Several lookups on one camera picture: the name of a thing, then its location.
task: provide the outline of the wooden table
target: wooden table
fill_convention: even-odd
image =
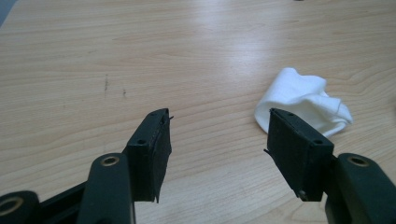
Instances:
[[[395,15],[394,0],[19,0],[0,28],[0,195],[75,186],[169,107],[160,203],[137,203],[138,223],[326,223],[262,152],[254,108],[283,67],[326,78],[355,120],[335,155],[396,182]]]

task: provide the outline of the white cloth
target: white cloth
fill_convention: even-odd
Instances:
[[[284,68],[256,106],[254,116],[268,133],[270,108],[296,114],[324,136],[331,136],[353,122],[341,99],[325,92],[326,80],[301,76],[294,68]]]

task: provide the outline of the white fabric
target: white fabric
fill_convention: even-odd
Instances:
[[[272,107],[287,110],[322,133],[331,136],[353,122],[346,105],[325,92],[326,80],[301,76],[294,68],[284,68],[256,106],[254,116],[268,133]]]

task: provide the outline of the light wood surface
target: light wood surface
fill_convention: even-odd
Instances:
[[[138,223],[326,223],[253,118],[286,66],[349,107],[335,155],[369,157],[395,183],[394,0],[19,0],[0,28],[0,195],[75,186],[169,107],[160,203],[137,203]]]

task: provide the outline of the wooden surface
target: wooden surface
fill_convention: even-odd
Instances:
[[[253,118],[277,73],[328,80],[354,124],[335,154],[396,182],[396,1],[19,0],[0,28],[0,195],[48,199],[169,107],[160,203],[138,223],[326,223],[262,152]]]

